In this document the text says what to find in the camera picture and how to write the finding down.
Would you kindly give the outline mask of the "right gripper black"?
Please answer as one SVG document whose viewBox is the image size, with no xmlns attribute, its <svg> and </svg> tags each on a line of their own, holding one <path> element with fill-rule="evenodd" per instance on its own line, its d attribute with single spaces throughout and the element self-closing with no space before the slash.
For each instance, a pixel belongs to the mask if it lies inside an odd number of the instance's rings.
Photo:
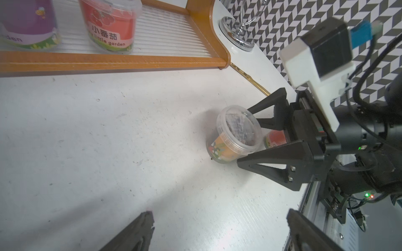
<svg viewBox="0 0 402 251">
<path fill-rule="evenodd" d="M 299 191 L 302 184 L 324 181 L 341 145 L 312 94 L 298 92 L 289 108 L 286 89 L 280 88 L 248 111 L 254 115 L 272 106 L 273 117 L 257 121 L 265 129 L 284 129 L 288 143 L 237 159 L 238 167 L 292 191 Z"/>
</svg>

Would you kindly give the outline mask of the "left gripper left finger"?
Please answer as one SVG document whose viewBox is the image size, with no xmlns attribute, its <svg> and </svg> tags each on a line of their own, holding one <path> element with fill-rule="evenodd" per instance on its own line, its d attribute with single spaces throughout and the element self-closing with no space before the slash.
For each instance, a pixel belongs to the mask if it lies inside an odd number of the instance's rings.
<svg viewBox="0 0 402 251">
<path fill-rule="evenodd" d="M 141 213 L 100 251 L 148 251 L 155 230 L 152 211 Z"/>
</svg>

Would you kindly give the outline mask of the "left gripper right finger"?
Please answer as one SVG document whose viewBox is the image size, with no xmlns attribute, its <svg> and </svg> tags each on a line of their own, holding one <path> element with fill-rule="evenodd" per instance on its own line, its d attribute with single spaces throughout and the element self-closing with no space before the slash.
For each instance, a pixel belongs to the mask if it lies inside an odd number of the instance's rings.
<svg viewBox="0 0 402 251">
<path fill-rule="evenodd" d="M 299 211 L 287 214 L 293 251 L 342 251 L 342 248 L 319 230 Z"/>
</svg>

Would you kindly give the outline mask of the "seed cup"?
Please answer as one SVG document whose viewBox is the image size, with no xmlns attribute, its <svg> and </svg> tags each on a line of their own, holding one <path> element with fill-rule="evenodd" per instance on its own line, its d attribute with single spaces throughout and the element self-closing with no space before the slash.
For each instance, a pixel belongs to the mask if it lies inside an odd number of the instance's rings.
<svg viewBox="0 0 402 251">
<path fill-rule="evenodd" d="M 216 127 L 206 141 L 212 160 L 228 164 L 256 152 L 262 143 L 262 128 L 247 109 L 232 105 L 216 119 Z"/>
<path fill-rule="evenodd" d="M 287 144 L 287 139 L 284 131 L 271 130 L 263 139 L 266 149 Z"/>
<path fill-rule="evenodd" d="M 53 1 L 1 1 L 1 42 L 25 50 L 59 45 Z"/>
<path fill-rule="evenodd" d="M 142 1 L 79 1 L 88 36 L 99 48 L 130 54 Z"/>
</svg>

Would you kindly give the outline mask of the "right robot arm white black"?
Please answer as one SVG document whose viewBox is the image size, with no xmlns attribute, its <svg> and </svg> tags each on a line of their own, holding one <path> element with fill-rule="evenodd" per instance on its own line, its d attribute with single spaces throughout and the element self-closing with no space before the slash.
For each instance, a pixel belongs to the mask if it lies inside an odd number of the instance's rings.
<svg viewBox="0 0 402 251">
<path fill-rule="evenodd" d="M 337 130 L 330 128 L 308 91 L 293 103 L 281 88 L 251 107 L 274 107 L 263 128 L 282 130 L 287 142 L 237 160 L 237 165 L 293 191 L 331 177 L 347 195 L 375 190 L 381 198 L 402 194 L 402 77 L 387 87 L 385 101 L 339 106 Z"/>
</svg>

